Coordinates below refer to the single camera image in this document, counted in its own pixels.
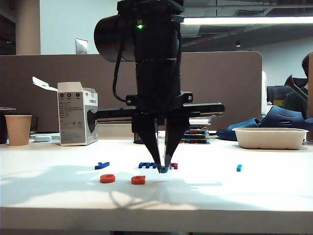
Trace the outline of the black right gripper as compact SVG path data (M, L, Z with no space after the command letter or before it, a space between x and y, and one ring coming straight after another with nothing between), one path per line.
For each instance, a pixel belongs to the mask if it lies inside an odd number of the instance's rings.
M97 119L130 118L132 130L140 135L151 153L158 172L161 162L157 140L157 126L165 125L165 171L186 130L189 119L206 115L221 115L223 104L194 104L191 92L180 90L178 60L146 60L136 62L137 93L125 97L126 108L97 112Z

